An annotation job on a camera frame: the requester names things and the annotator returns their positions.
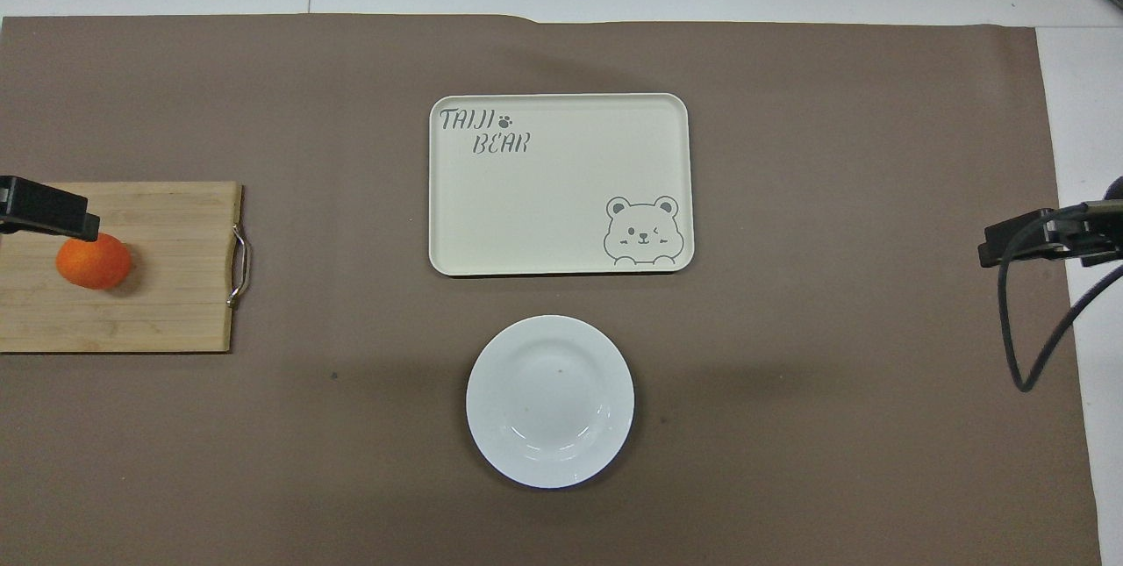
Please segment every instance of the bear illustration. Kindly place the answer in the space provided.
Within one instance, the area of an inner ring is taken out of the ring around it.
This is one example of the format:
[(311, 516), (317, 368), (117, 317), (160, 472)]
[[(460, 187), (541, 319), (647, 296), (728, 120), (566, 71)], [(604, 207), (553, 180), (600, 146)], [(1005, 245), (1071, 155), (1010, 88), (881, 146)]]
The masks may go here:
[(615, 262), (613, 265), (674, 265), (685, 244), (678, 232), (675, 214), (678, 202), (674, 198), (657, 199), (654, 203), (630, 203), (628, 199), (609, 199), (609, 235), (604, 236), (604, 250)]

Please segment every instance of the bamboo cutting board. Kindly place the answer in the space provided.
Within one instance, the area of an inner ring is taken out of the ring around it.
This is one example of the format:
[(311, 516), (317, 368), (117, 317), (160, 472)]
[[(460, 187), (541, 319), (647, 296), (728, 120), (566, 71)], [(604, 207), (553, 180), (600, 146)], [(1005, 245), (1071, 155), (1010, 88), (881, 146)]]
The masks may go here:
[(65, 241), (0, 238), (0, 353), (227, 352), (237, 183), (51, 183), (83, 194), (133, 271), (109, 291), (55, 271)]

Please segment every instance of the brown table mat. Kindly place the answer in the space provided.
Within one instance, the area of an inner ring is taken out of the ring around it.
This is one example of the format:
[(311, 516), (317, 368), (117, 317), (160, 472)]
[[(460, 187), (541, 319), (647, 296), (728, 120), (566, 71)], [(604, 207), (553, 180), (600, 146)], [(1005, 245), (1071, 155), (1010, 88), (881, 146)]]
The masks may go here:
[[(430, 107), (545, 91), (686, 102), (686, 270), (429, 266)], [(244, 183), (256, 249), (229, 355), (0, 358), (2, 563), (1098, 562), (1070, 343), (1016, 392), (975, 256), (1056, 206), (1033, 30), (6, 18), (0, 143), (31, 179)], [(1028, 355), (1063, 270), (1013, 281)], [(637, 392), (562, 492), (464, 414), (481, 347), (542, 313)]]

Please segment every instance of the tangerine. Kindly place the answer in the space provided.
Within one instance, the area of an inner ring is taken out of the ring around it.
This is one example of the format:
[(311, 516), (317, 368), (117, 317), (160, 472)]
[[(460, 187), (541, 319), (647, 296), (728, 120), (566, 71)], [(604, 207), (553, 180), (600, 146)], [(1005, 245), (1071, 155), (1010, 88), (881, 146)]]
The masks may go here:
[(133, 268), (133, 258), (124, 243), (99, 232), (97, 241), (67, 239), (55, 256), (55, 268), (74, 285), (109, 290), (125, 281)]

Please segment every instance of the metal handle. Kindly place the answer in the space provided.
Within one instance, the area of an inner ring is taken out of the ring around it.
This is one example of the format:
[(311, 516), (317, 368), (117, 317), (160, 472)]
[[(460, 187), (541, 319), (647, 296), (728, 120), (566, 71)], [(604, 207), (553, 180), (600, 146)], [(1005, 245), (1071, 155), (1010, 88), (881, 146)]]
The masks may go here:
[(226, 299), (226, 307), (229, 307), (231, 310), (238, 307), (238, 299), (241, 299), (241, 294), (249, 286), (249, 262), (253, 254), (253, 247), (249, 246), (249, 241), (246, 241), (240, 222), (234, 225), (234, 239), (241, 246), (241, 266), (239, 270), (241, 279), (238, 281), (238, 285), (234, 286), (234, 291), (230, 291), (230, 296)]

